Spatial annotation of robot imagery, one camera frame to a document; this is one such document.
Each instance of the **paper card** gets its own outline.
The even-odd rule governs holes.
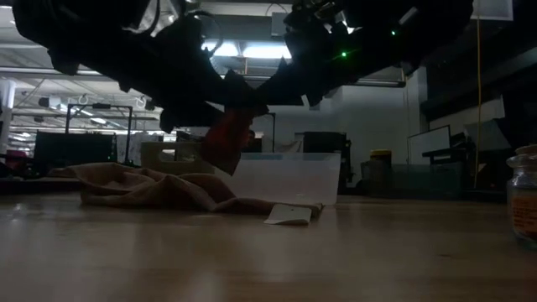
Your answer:
[[[276,205],[265,221],[270,225],[307,226],[310,224],[311,209],[298,206]]]

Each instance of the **whiteboard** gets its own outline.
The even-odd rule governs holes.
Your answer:
[[[423,153],[450,148],[450,136],[447,126],[409,137],[409,164],[430,164]]]

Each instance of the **crumpled cloth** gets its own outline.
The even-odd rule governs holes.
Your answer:
[[[83,205],[268,215],[278,203],[236,197],[212,174],[175,176],[151,169],[102,163],[54,169],[50,176],[77,178],[85,186],[81,192]],[[322,206],[303,207],[312,210],[312,218],[319,216],[322,210]]]

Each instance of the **desk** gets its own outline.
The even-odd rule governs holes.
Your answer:
[[[537,253],[502,205],[341,199],[308,227],[263,217],[0,201],[0,300],[532,301]]]

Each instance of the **clear plastic bin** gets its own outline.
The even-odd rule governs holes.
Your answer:
[[[334,205],[340,154],[243,154],[233,177],[216,175],[239,197],[296,205]]]

